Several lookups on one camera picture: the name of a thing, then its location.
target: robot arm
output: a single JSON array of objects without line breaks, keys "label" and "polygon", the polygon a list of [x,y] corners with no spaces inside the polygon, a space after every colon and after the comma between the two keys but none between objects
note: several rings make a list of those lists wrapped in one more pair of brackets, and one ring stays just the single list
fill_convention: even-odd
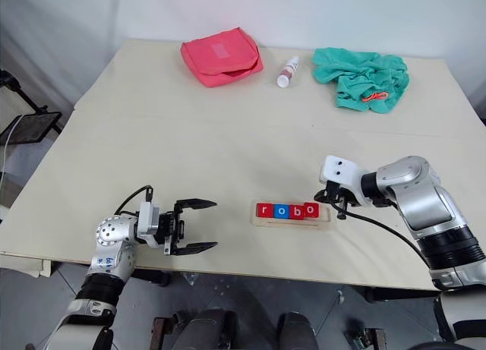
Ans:
[{"label": "robot arm", "polygon": [[[140,204],[140,210],[128,213],[129,217],[122,216],[125,203],[144,189],[146,200]],[[151,202],[150,186],[137,192],[96,228],[96,252],[84,283],[45,349],[111,349],[113,332],[109,327],[115,319],[118,298],[135,269],[136,243],[161,248],[165,255],[197,254],[217,245],[217,242],[201,242],[185,248],[177,246],[184,238],[182,210],[199,210],[216,203],[195,198],[178,200],[173,211],[160,213],[160,208]]]},{"label": "robot arm", "polygon": [[447,341],[486,337],[486,256],[425,159],[408,156],[368,172],[328,156],[320,181],[326,189],[314,199],[334,207],[339,204],[340,219],[346,218],[348,204],[395,206],[421,249],[433,284],[444,291],[436,301],[442,337]]}]

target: teal towel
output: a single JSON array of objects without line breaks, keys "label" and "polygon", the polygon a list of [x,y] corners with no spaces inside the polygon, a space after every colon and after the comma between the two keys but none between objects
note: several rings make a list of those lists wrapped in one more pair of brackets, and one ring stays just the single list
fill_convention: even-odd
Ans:
[{"label": "teal towel", "polygon": [[[312,61],[316,65],[314,77],[319,83],[337,80],[338,107],[388,113],[409,85],[407,66],[395,55],[325,48],[316,49]],[[388,92],[388,98],[362,101],[382,92]]]}]

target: blue letter block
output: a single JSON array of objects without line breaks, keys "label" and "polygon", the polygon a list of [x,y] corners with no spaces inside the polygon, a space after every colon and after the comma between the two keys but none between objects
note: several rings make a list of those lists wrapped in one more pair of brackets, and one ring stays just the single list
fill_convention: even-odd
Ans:
[{"label": "blue letter block", "polygon": [[288,204],[274,204],[273,218],[275,219],[289,219],[289,205]]}]

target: red letter block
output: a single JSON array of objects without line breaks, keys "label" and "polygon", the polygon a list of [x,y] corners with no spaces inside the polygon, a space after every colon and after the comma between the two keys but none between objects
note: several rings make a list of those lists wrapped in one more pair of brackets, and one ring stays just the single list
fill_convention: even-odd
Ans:
[{"label": "red letter block", "polygon": [[318,203],[304,203],[305,217],[317,219],[319,217],[319,204]]},{"label": "red letter block", "polygon": [[305,218],[305,207],[298,206],[296,204],[290,205],[290,219],[304,219]]},{"label": "red letter block", "polygon": [[257,203],[257,217],[273,217],[273,205],[271,203]]}]

